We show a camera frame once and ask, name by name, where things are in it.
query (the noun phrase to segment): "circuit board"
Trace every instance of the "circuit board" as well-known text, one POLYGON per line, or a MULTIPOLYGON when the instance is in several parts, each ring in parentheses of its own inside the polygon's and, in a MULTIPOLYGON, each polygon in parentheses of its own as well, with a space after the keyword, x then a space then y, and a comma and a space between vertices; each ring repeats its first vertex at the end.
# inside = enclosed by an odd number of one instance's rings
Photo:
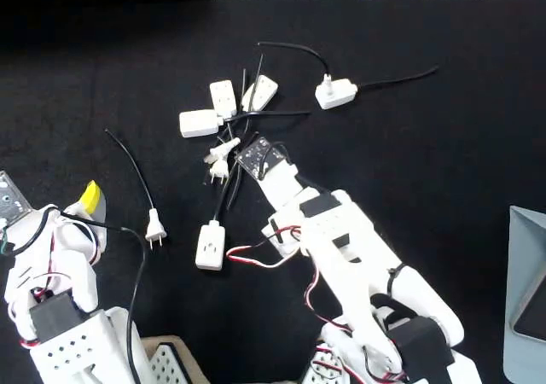
POLYGON ((259 165, 264 156, 264 172, 269 171, 286 159, 286 156, 277 148, 271 148, 271 144, 267 139, 260 137, 237 155, 237 162, 254 179, 259 181, 259 165))
POLYGON ((4 171, 0 172, 0 218, 6 219, 6 226, 26 216, 32 207, 4 171))

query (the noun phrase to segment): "electrical socket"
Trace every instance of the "electrical socket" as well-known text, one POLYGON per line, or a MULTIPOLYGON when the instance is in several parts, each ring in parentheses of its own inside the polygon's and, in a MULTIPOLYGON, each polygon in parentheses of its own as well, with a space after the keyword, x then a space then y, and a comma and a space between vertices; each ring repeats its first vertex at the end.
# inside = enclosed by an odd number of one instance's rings
POLYGON ((184 138, 202 137, 216 134, 224 120, 217 116, 215 109, 199 109, 186 111, 178 115, 180 133, 184 138))
MULTIPOLYGON (((248 87, 247 92, 242 97, 242 110, 245 112, 249 111, 250 97, 253 94, 254 83, 248 87)), ((258 78, 258 85, 256 86, 256 92, 254 92, 253 98, 253 111, 262 111, 265 106, 271 101, 271 98, 275 96, 277 90, 279 89, 279 84, 277 84, 272 79, 265 77, 263 74, 260 74, 258 78)))
POLYGON ((237 102, 231 81, 218 81, 210 85, 212 104, 218 116, 227 119, 237 113, 237 102))
POLYGON ((224 262, 225 228, 217 220, 201 226, 195 265, 206 271, 222 270, 224 262))

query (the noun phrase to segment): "white robotic arm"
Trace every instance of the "white robotic arm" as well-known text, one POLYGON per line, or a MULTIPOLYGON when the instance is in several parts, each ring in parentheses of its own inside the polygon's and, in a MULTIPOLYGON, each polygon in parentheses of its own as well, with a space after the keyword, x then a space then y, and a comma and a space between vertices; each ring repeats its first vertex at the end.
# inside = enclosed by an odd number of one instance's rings
MULTIPOLYGON (((92 266, 104 253, 107 232, 81 220, 104 222, 106 202, 92 182, 60 215, 53 205, 34 210, 0 172, 2 254, 15 258, 4 298, 45 384, 134 384, 126 347, 125 309, 97 310, 92 266)), ((132 359, 142 384, 157 382, 133 325, 132 359)))
POLYGON ((243 150, 238 162, 276 210, 262 230, 264 235, 285 258, 296 249, 310 256, 340 302, 350 337, 333 324, 325 326, 322 336, 348 369, 357 371, 365 383, 377 382, 373 378, 377 376, 398 375, 413 380, 408 382, 440 384, 428 382, 427 372, 413 368, 410 355, 404 354, 422 351, 421 360, 431 364, 423 369, 442 369, 444 373, 434 372, 443 375, 444 382, 481 383, 473 362, 450 349, 464 337, 459 318, 416 270, 402 264, 346 192, 320 193, 264 138, 243 150), (299 240, 273 237, 277 230, 295 225, 299 240), (335 334, 326 335, 331 329, 335 334), (414 338, 422 343, 415 346, 414 338), (413 377, 405 374, 407 369, 413 377))

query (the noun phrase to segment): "black fabric surface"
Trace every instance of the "black fabric surface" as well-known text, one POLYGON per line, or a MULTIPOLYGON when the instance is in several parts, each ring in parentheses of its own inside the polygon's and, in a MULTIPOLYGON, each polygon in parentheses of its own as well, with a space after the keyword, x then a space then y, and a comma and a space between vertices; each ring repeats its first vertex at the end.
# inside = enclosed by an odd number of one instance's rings
MULTIPOLYGON (((182 139, 177 115, 211 107, 213 81, 237 86, 242 67, 256 67, 259 39, 309 44, 335 78, 355 83, 439 64, 431 78, 322 111, 314 99, 320 64, 268 51, 264 73, 280 84, 270 109, 313 114, 256 127, 285 141, 308 178, 352 196, 459 315, 459 349, 483 381, 505 382, 508 206, 546 210, 545 9, 546 0, 264 0, 3 17, 2 168, 35 207, 67 205, 94 178, 108 219, 143 231, 140 184, 102 131, 118 132, 170 240, 143 278, 140 333, 180 335, 212 382, 297 378, 321 327, 303 305, 310 263, 195 268, 199 228, 218 195, 202 184, 212 138, 182 139)), ((224 217, 231 246, 257 241, 271 214, 245 179, 224 217)), ((272 250, 260 257, 273 259, 272 250)), ((96 267, 103 308, 128 306, 139 258, 133 241, 109 235, 96 267)), ((0 267, 3 291, 9 260, 0 267)), ((335 310, 325 290, 315 302, 335 310)), ((36 382, 5 305, 0 335, 0 382, 36 382)))

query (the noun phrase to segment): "yellow object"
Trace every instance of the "yellow object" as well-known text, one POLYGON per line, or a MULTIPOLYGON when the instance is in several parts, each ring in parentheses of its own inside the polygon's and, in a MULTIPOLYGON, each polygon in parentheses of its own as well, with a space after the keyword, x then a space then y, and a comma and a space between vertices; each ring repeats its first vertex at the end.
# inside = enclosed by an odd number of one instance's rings
POLYGON ((79 198, 79 203, 84 206, 85 211, 89 215, 93 215, 100 200, 101 188, 99 188, 99 185, 95 181, 91 181, 87 184, 84 194, 79 198))

